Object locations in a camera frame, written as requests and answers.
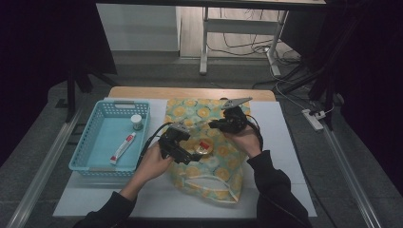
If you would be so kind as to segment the blue plastic basket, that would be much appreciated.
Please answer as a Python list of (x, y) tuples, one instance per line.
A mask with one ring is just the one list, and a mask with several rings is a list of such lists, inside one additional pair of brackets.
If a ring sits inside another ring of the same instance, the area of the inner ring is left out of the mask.
[[(133, 129), (130, 118), (134, 114), (142, 116), (142, 130)], [(131, 176), (146, 142), (149, 120), (149, 102), (97, 102), (69, 162), (69, 169), (83, 176)], [(111, 164), (109, 159), (133, 132), (136, 133), (133, 143), (116, 164)]]

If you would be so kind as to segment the person's left hand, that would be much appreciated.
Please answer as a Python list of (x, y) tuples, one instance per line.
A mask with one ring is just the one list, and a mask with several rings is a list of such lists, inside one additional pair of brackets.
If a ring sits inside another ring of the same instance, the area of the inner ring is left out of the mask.
[(171, 157), (163, 158), (160, 145), (154, 142), (145, 152), (140, 166), (135, 172), (134, 180), (137, 183), (145, 184), (163, 174), (170, 163)]

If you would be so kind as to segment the round yellow tin red label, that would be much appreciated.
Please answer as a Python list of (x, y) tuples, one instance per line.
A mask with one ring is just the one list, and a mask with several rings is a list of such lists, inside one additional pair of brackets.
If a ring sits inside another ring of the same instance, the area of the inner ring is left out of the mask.
[(207, 155), (211, 152), (213, 146), (207, 141), (200, 141), (195, 146), (195, 153), (198, 155)]

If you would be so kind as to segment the white and red tube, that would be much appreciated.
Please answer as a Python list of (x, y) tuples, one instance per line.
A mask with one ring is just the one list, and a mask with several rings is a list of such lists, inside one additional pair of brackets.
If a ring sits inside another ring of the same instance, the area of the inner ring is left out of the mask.
[(111, 164), (117, 163), (118, 159), (124, 154), (124, 152), (127, 150), (127, 148), (133, 143), (135, 137), (136, 137), (136, 133), (133, 132), (125, 138), (123, 143), (115, 151), (114, 155), (109, 159), (109, 162)]

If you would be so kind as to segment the white power strip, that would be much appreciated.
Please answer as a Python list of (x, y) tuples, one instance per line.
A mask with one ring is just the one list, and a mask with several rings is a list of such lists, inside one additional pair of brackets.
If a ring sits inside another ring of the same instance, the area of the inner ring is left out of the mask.
[(310, 109), (303, 109), (301, 113), (315, 131), (320, 131), (323, 129), (323, 125), (320, 120), (326, 116), (324, 111), (312, 111)]

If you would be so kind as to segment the white table mat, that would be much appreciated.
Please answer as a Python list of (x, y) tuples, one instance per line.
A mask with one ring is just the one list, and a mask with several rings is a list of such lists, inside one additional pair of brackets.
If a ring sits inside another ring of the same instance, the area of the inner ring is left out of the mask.
[[(264, 147), (271, 152), (274, 166), (288, 175), (293, 194), (314, 217), (317, 212), (279, 103), (252, 101), (250, 107), (252, 116), (259, 123)], [(167, 174), (163, 174), (143, 187), (131, 216), (142, 219), (252, 219), (256, 216), (259, 191), (249, 164), (245, 162), (242, 169), (242, 191), (236, 203), (220, 203), (185, 194), (173, 186)], [(127, 177), (89, 177), (74, 172), (53, 215), (80, 218), (90, 211), (97, 211), (127, 181)]]

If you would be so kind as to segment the white desk frame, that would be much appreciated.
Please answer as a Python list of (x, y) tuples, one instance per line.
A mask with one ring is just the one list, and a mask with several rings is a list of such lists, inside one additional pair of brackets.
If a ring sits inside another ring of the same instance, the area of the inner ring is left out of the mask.
[(203, 9), (202, 15), (202, 45), (200, 75), (207, 73), (207, 38), (209, 33), (233, 33), (233, 34), (258, 34), (272, 35), (273, 43), (264, 49), (268, 59), (271, 73), (274, 76), (280, 75), (280, 70), (275, 59), (275, 51), (280, 38), (288, 11), (281, 10), (278, 13), (278, 20), (274, 21), (252, 21), (236, 19), (214, 19), (209, 17), (209, 8)]

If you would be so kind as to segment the aluminium rail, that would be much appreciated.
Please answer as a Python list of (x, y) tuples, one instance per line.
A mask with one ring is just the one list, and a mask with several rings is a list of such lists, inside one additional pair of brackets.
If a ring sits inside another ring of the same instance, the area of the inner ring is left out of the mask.
[(357, 207), (368, 228), (382, 228), (381, 222), (373, 208), (368, 195), (360, 184), (355, 171), (349, 163), (344, 150), (335, 134), (327, 125), (323, 128), (323, 134), (336, 159), (350, 192), (352, 193)]
[(60, 129), (57, 137), (47, 152), (47, 155), (32, 179), (25, 195), (22, 197), (20, 203), (15, 209), (6, 228), (24, 228), (26, 225), (31, 212), (40, 195), (42, 194), (48, 179), (56, 163), (58, 162), (65, 145), (67, 144), (67, 140), (82, 113), (83, 109), (78, 107), (76, 112), (72, 115), (70, 121), (62, 125), (62, 128)]

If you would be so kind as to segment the small white capped jar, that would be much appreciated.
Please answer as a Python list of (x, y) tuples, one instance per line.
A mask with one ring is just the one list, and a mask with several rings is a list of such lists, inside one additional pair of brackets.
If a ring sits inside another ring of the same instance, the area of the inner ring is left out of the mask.
[(143, 118), (139, 114), (134, 114), (131, 116), (130, 121), (133, 124), (133, 129), (136, 131), (142, 130), (144, 125), (143, 125)]

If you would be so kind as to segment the black metal stand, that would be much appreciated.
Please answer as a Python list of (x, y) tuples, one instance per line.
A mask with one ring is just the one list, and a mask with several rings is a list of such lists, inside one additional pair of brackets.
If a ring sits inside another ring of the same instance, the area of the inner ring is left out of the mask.
[(330, 58), (320, 69), (310, 73), (302, 80), (290, 85), (280, 91), (283, 95), (305, 86), (311, 82), (312, 85), (308, 97), (310, 100), (318, 100), (325, 95), (325, 111), (327, 112), (324, 122), (330, 130), (333, 129), (332, 109), (334, 108), (335, 82), (336, 82), (336, 59)]
[(72, 120), (76, 112), (75, 86), (78, 86), (84, 93), (90, 93), (93, 89), (93, 84), (89, 79), (90, 75), (95, 76), (109, 86), (119, 86), (118, 83), (93, 66), (88, 64), (73, 66), (67, 72), (67, 123)]

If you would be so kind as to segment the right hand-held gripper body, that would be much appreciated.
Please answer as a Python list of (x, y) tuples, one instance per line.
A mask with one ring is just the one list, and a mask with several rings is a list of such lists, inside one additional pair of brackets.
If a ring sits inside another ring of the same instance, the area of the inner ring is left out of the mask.
[(251, 101), (252, 98), (238, 98), (227, 100), (221, 108), (223, 110), (223, 116), (225, 119), (226, 130), (225, 133), (239, 133), (247, 125), (247, 118), (241, 109), (241, 105)]

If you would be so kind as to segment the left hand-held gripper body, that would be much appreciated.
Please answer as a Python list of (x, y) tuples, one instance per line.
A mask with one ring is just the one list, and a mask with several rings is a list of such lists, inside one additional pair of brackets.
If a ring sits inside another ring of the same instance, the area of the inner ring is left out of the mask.
[(171, 124), (159, 138), (159, 145), (163, 158), (183, 158), (180, 146), (181, 141), (190, 138), (190, 131), (183, 122)]

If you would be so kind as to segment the orange print cloth bag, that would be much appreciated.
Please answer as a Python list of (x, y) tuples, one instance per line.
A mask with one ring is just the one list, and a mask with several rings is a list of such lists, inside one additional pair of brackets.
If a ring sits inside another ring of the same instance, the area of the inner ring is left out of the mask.
[(183, 192), (221, 203), (239, 201), (245, 154), (217, 128), (208, 123), (222, 119), (224, 100), (170, 99), (166, 103), (165, 118), (168, 122), (183, 122), (190, 130), (190, 138), (180, 142), (181, 148), (195, 153), (200, 141), (209, 142), (213, 148), (199, 161), (189, 164), (172, 162), (168, 168), (175, 187)]

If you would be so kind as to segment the person's right hand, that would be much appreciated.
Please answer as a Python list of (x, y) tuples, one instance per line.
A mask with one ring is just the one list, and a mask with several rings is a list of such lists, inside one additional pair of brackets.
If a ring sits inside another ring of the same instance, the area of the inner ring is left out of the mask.
[(248, 156), (249, 159), (252, 159), (261, 153), (258, 136), (249, 125), (238, 134), (224, 133), (224, 136), (231, 140), (240, 151)]

